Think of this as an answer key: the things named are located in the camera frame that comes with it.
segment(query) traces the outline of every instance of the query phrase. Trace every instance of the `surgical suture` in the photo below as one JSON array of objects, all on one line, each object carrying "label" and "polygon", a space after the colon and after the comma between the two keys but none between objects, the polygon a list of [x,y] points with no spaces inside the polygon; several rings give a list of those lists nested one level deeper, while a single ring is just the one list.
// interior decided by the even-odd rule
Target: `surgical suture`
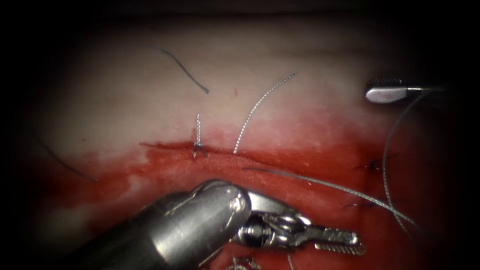
[{"label": "surgical suture", "polygon": [[[390,196],[389,186],[388,186],[388,183],[387,183],[387,153],[388,153],[388,150],[389,150],[390,141],[392,140],[392,137],[395,134],[395,131],[396,131],[397,127],[399,126],[400,122],[405,117],[405,115],[410,111],[410,109],[412,109],[413,106],[415,106],[415,104],[417,104],[422,98],[424,98],[429,93],[430,93],[430,91],[424,91],[421,95],[419,95],[417,98],[415,98],[415,100],[413,100],[410,103],[410,105],[408,105],[405,108],[405,110],[403,110],[403,112],[400,114],[398,119],[393,124],[393,126],[390,130],[390,133],[388,134],[388,137],[387,137],[386,142],[385,142],[385,149],[383,150],[383,159],[382,159],[381,171],[382,171],[382,178],[383,178],[383,188],[385,190],[385,195],[386,195],[386,199],[387,199],[387,202],[388,202],[388,206],[392,209],[394,208],[394,205],[393,205],[393,202],[392,202],[392,198]],[[398,225],[405,232],[407,237],[412,242],[415,243],[412,235],[408,232],[407,228],[405,227],[402,220],[400,219],[401,216],[399,215],[399,213],[398,212],[392,212],[392,213],[393,213],[393,216],[395,216],[395,219],[396,219]]]},{"label": "surgical suture", "polygon": [[[391,154],[391,155],[387,156],[386,158],[390,159],[390,158],[394,158],[396,156],[398,156],[398,154]],[[382,158],[372,159],[370,161],[370,163],[368,163],[368,165],[356,166],[355,169],[365,168],[365,169],[369,169],[369,170],[381,171],[382,169],[377,164],[378,162],[381,162],[381,161],[382,161]]]},{"label": "surgical suture", "polygon": [[204,146],[200,142],[200,114],[196,115],[196,141],[193,143],[193,159],[197,157],[198,150],[200,150],[205,158],[208,157]]},{"label": "surgical suture", "polygon": [[87,180],[90,180],[90,181],[93,181],[93,182],[96,182],[98,181],[98,179],[95,177],[95,176],[91,176],[91,175],[87,175],[83,172],[81,172],[80,170],[68,165],[67,163],[65,163],[63,160],[61,160],[39,137],[37,136],[33,136],[36,141],[40,144],[40,146],[45,149],[45,151],[47,151],[47,153],[56,161],[58,162],[62,167],[66,168],[67,170],[69,170],[70,172],[76,174],[77,176],[81,177],[81,178],[84,178],[84,179],[87,179]]},{"label": "surgical suture", "polygon": [[201,85],[192,75],[190,75],[190,73],[187,71],[187,69],[184,67],[184,65],[182,65],[182,63],[180,63],[180,61],[175,56],[173,56],[173,54],[169,53],[168,51],[166,51],[164,49],[157,48],[153,45],[150,45],[150,44],[146,44],[146,45],[148,47],[154,49],[157,53],[164,53],[164,54],[168,55],[170,58],[172,58],[173,60],[175,60],[175,62],[183,70],[183,72],[185,72],[185,74],[190,78],[190,80],[192,80],[198,87],[200,87],[200,89],[202,89],[202,91],[204,91],[205,94],[208,94],[210,92],[210,90],[208,90],[208,88]]},{"label": "surgical suture", "polygon": [[241,127],[241,130],[240,130],[240,134],[238,135],[238,139],[236,140],[236,143],[235,143],[235,148],[233,149],[233,154],[237,154],[237,152],[239,151],[239,145],[240,145],[240,140],[242,139],[242,135],[244,134],[244,131],[245,131],[245,128],[247,127],[247,124],[249,123],[250,121],[250,118],[252,118],[252,115],[254,114],[255,110],[257,110],[257,108],[259,107],[259,105],[277,88],[279,87],[280,85],[282,85],[283,83],[285,83],[286,81],[290,80],[291,78],[293,78],[297,73],[293,73],[292,75],[286,77],[285,79],[283,79],[281,82],[277,83],[274,87],[272,87],[270,90],[268,90],[261,98],[260,100],[255,104],[255,106],[253,106],[253,109],[251,109],[250,111],[250,114],[248,114],[246,120],[245,120],[245,123],[243,124],[243,126]]},{"label": "surgical suture", "polygon": [[360,197],[360,198],[363,198],[367,201],[370,201],[372,203],[375,203],[377,204],[378,206],[382,207],[382,208],[385,208],[386,210],[392,212],[392,213],[396,213],[396,215],[404,220],[406,220],[407,222],[409,222],[410,224],[412,224],[413,226],[415,226],[415,228],[417,228],[420,232],[424,232],[423,229],[413,220],[411,219],[410,217],[406,216],[405,214],[401,213],[400,211],[398,211],[397,209],[391,207],[390,205],[382,202],[381,200],[378,200],[376,198],[373,198],[373,197],[370,197],[366,194],[363,194],[361,192],[358,192],[356,190],[353,190],[353,189],[350,189],[350,188],[346,188],[344,186],[341,186],[341,185],[337,185],[337,184],[334,184],[334,183],[329,183],[329,182],[326,182],[326,181],[322,181],[322,180],[319,180],[319,179],[315,179],[315,178],[311,178],[311,177],[307,177],[307,176],[301,176],[301,175],[297,175],[297,174],[294,174],[294,173],[288,173],[288,172],[284,172],[284,171],[279,171],[279,170],[272,170],[272,169],[264,169],[264,168],[255,168],[255,167],[243,167],[242,170],[253,170],[253,171],[261,171],[261,172],[266,172],[266,173],[270,173],[270,174],[276,174],[276,175],[281,175],[281,176],[285,176],[285,177],[291,177],[291,178],[296,178],[296,179],[302,179],[302,180],[305,180],[305,181],[308,181],[308,182],[312,182],[312,183],[317,183],[317,184],[320,184],[320,185],[323,185],[323,186],[327,186],[327,187],[330,187],[330,188],[334,188],[334,189],[337,189],[337,190],[340,190],[340,191],[343,191],[343,192],[347,192],[347,193],[350,193],[350,194],[353,194],[357,197]]}]

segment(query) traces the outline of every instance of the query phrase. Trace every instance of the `skin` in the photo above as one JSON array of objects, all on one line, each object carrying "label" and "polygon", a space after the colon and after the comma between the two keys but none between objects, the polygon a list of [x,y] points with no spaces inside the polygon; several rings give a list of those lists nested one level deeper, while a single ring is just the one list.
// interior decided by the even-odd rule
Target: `skin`
[{"label": "skin", "polygon": [[[386,25],[357,15],[169,17],[86,32],[65,49],[61,75],[21,122],[59,159],[98,181],[68,170],[22,133],[16,165],[28,168],[18,178],[22,195],[30,196],[22,224],[29,246],[42,260],[58,258],[165,194],[223,178],[290,204],[315,224],[358,232],[367,246],[364,256],[353,257],[307,245],[292,253],[295,269],[441,265],[384,209],[328,187],[242,170],[281,170],[384,198],[381,173],[369,164],[382,157],[405,104],[373,105],[364,91],[374,77],[422,79],[400,40]],[[210,92],[146,43],[174,55]],[[234,155],[255,103],[294,73],[258,107]],[[395,207],[431,233],[425,240],[407,226],[431,254],[443,252],[437,243],[449,243],[454,215],[443,181],[451,173],[450,149],[441,147],[451,134],[436,132],[451,119],[438,124],[424,112],[403,120],[387,168]],[[208,157],[193,159],[197,114]],[[353,204],[360,206],[345,207]],[[236,256],[286,270],[286,254],[227,244],[210,269],[223,270]]]}]

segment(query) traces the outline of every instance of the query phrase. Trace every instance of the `dark suture thread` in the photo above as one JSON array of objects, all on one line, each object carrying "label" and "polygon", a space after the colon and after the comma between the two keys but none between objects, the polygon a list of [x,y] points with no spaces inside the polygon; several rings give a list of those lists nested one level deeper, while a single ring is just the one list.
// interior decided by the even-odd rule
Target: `dark suture thread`
[{"label": "dark suture thread", "polygon": [[69,170],[70,172],[78,175],[79,177],[81,178],[84,178],[84,179],[87,179],[87,180],[90,180],[90,181],[93,181],[93,182],[96,182],[98,181],[98,179],[94,176],[90,176],[90,175],[87,175],[81,171],[79,171],[78,169],[75,169],[74,167],[68,165],[67,163],[65,163],[63,160],[61,160],[39,137],[36,137],[36,136],[33,136],[36,141],[41,145],[41,147],[43,147],[43,149],[45,149],[45,151],[47,151],[47,153],[58,163],[60,163],[60,165],[62,165],[63,167],[65,167],[67,170]]},{"label": "dark suture thread", "polygon": [[175,58],[175,56],[173,56],[171,53],[169,53],[168,51],[166,51],[164,49],[157,48],[157,47],[155,47],[153,45],[150,45],[150,44],[146,44],[146,45],[148,47],[154,49],[157,53],[164,53],[164,54],[168,55],[170,58],[172,58],[173,60],[175,60],[175,62],[183,70],[183,72],[185,72],[185,74],[190,78],[190,80],[192,80],[198,87],[200,87],[205,92],[205,94],[208,94],[210,92],[210,90],[208,90],[208,88],[201,85],[197,80],[195,80],[194,77],[192,77],[192,75],[190,75],[190,73],[187,71],[187,69],[182,65],[182,63],[180,63],[180,61],[177,58]]}]

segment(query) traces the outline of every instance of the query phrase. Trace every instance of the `silver wire suture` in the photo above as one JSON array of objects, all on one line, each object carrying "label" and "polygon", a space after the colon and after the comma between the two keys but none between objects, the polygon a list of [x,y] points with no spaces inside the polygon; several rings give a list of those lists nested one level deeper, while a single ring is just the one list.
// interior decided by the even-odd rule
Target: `silver wire suture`
[{"label": "silver wire suture", "polygon": [[241,130],[240,130],[240,134],[238,135],[238,139],[236,140],[236,143],[235,143],[235,148],[233,149],[233,154],[237,154],[237,152],[239,151],[239,145],[240,145],[240,140],[242,139],[242,135],[244,134],[244,131],[245,131],[245,128],[247,127],[247,124],[249,123],[250,121],[250,118],[252,118],[252,115],[254,114],[255,110],[257,110],[257,108],[259,107],[259,105],[277,88],[279,87],[280,85],[282,85],[283,83],[285,83],[286,81],[290,80],[291,78],[293,78],[297,73],[293,73],[292,75],[286,77],[285,79],[283,79],[281,82],[277,83],[274,87],[272,87],[269,91],[267,91],[261,98],[260,100],[255,104],[255,106],[253,106],[253,109],[251,109],[250,111],[250,114],[247,116],[246,120],[245,120],[245,123],[243,124],[243,126],[241,127]]},{"label": "silver wire suture", "polygon": [[318,179],[314,179],[314,178],[310,178],[310,177],[306,177],[306,176],[301,176],[301,175],[297,175],[297,174],[293,174],[293,173],[288,173],[288,172],[283,172],[283,171],[277,171],[277,170],[270,170],[270,169],[262,169],[262,168],[249,168],[249,167],[245,167],[245,168],[242,168],[243,170],[257,170],[257,171],[263,171],[263,172],[267,172],[267,173],[273,173],[273,174],[278,174],[278,175],[282,175],[282,176],[287,176],[287,177],[292,177],[292,178],[297,178],[297,179],[303,179],[303,180],[306,180],[308,182],[313,182],[313,183],[317,183],[317,184],[320,184],[320,185],[324,185],[324,186],[327,186],[327,187],[331,187],[331,188],[334,188],[334,189],[337,189],[337,190],[341,190],[341,191],[344,191],[344,192],[347,192],[347,193],[350,193],[350,194],[353,194],[357,197],[360,197],[360,198],[363,198],[367,201],[370,201],[380,207],[383,207],[384,209],[392,212],[392,214],[394,215],[398,225],[400,226],[400,228],[405,232],[405,234],[407,235],[407,237],[414,243],[416,243],[412,237],[412,235],[408,232],[407,228],[405,227],[405,225],[403,224],[402,220],[405,220],[407,222],[409,222],[410,224],[412,224],[417,230],[419,230],[420,232],[424,233],[425,234],[425,231],[419,226],[417,225],[416,222],[414,222],[413,219],[409,218],[408,216],[406,216],[405,214],[401,213],[400,211],[396,210],[393,206],[393,202],[392,202],[392,198],[390,196],[390,192],[389,192],[389,188],[388,188],[388,181],[387,181],[387,158],[388,158],[388,148],[389,148],[389,145],[390,145],[390,142],[392,140],[392,137],[393,135],[395,134],[395,131],[397,129],[397,127],[399,126],[400,122],[402,121],[402,119],[405,117],[405,115],[412,109],[412,107],[417,104],[422,98],[424,98],[426,95],[428,95],[430,92],[424,92],[423,94],[421,94],[420,96],[418,96],[414,101],[412,101],[408,106],[407,108],[405,108],[405,110],[400,114],[400,116],[398,117],[398,119],[395,121],[395,123],[393,124],[391,130],[390,130],[390,133],[387,137],[387,140],[386,140],[386,143],[385,143],[385,148],[384,148],[384,151],[383,151],[383,156],[382,156],[382,180],[383,180],[383,186],[384,186],[384,190],[385,190],[385,195],[386,195],[386,198],[387,198],[387,202],[388,204],[385,204],[384,202],[382,202],[381,200],[378,200],[376,198],[373,198],[373,197],[370,197],[366,194],[363,194],[361,192],[358,192],[356,190],[353,190],[353,189],[349,189],[349,188],[346,188],[346,187],[343,187],[343,186],[340,186],[340,185],[336,185],[336,184],[333,184],[333,183],[329,183],[329,182],[326,182],[326,181],[322,181],[322,180],[318,180]]},{"label": "silver wire suture", "polygon": [[[387,184],[387,153],[388,153],[388,150],[389,150],[389,145],[390,145],[390,142],[392,140],[392,137],[397,129],[397,127],[399,126],[400,122],[402,121],[402,119],[405,117],[405,115],[407,115],[407,113],[413,108],[413,106],[415,104],[417,104],[422,98],[424,98],[426,95],[428,95],[430,93],[430,91],[426,91],[424,93],[422,93],[421,95],[419,95],[417,98],[415,98],[411,103],[410,105],[408,105],[405,110],[400,114],[400,116],[398,117],[398,119],[395,121],[395,123],[393,124],[391,130],[390,130],[390,133],[388,134],[388,137],[386,139],[386,142],[385,142],[385,149],[383,150],[383,158],[382,158],[382,165],[381,165],[381,175],[382,175],[382,180],[383,180],[383,188],[385,190],[385,195],[386,195],[386,199],[388,201],[388,205],[393,209],[394,208],[394,204],[392,202],[392,198],[390,196],[390,192],[389,192],[389,186]],[[396,212],[392,212],[393,213],[393,216],[395,217],[396,219],[396,222],[398,223],[398,225],[400,226],[400,228],[405,232],[405,234],[407,235],[407,237],[415,243],[412,235],[408,232],[407,228],[405,228],[405,225],[402,223],[402,221],[400,220],[400,217],[399,215],[396,213]]]},{"label": "silver wire suture", "polygon": [[196,141],[193,143],[193,159],[197,157],[197,151],[203,154],[205,158],[208,157],[207,152],[204,149],[204,146],[200,142],[200,114],[196,115]]}]

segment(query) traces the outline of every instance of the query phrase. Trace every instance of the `blood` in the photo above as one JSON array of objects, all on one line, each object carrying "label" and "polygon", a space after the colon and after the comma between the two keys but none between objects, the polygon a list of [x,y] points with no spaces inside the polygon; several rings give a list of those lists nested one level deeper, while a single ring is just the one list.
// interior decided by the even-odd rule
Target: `blood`
[{"label": "blood", "polygon": [[[94,152],[65,158],[73,167],[96,176],[97,182],[78,177],[54,160],[32,160],[18,169],[22,185],[26,187],[25,195],[31,200],[28,211],[41,216],[47,212],[82,209],[88,213],[81,216],[82,228],[94,236],[161,196],[174,191],[189,191],[207,179],[221,178],[283,201],[299,209],[315,224],[355,231],[366,246],[365,255],[355,257],[315,250],[312,245],[307,245],[292,254],[295,269],[428,269],[437,266],[438,260],[423,255],[405,236],[392,214],[380,207],[345,207],[363,201],[349,193],[305,180],[242,170],[255,167],[286,171],[328,181],[372,197],[385,196],[381,175],[365,173],[354,166],[361,161],[371,161],[372,153],[381,153],[382,140],[365,142],[346,124],[336,127],[341,129],[344,143],[307,147],[306,142],[321,141],[323,131],[321,126],[314,124],[313,118],[304,116],[302,119],[299,125],[310,128],[297,125],[295,133],[305,143],[292,142],[286,137],[284,146],[288,147],[276,149],[272,141],[263,139],[257,141],[258,147],[253,147],[252,138],[248,138],[240,144],[239,154],[233,154],[229,145],[213,147],[207,143],[208,158],[193,159],[195,140],[192,138],[176,142],[139,141],[125,149],[124,154],[109,158],[100,159],[100,153]],[[284,124],[269,123],[273,127]],[[253,126],[251,130],[259,130],[258,126]],[[206,138],[221,140],[231,129],[231,126],[218,124],[203,134]],[[399,205],[400,210],[418,224],[442,232],[448,216],[437,208],[441,209],[446,203],[446,197],[441,192],[431,192],[431,187],[445,177],[438,168],[447,166],[435,162],[427,151],[420,151],[421,142],[402,132],[399,131],[399,137],[403,140],[396,141],[392,147],[398,157],[395,162],[389,160],[388,165],[392,175],[389,180],[392,196],[394,200],[405,202]],[[236,244],[227,244],[210,269],[224,270],[231,265],[232,255],[254,258],[264,270],[289,269],[286,251],[249,249]]]}]

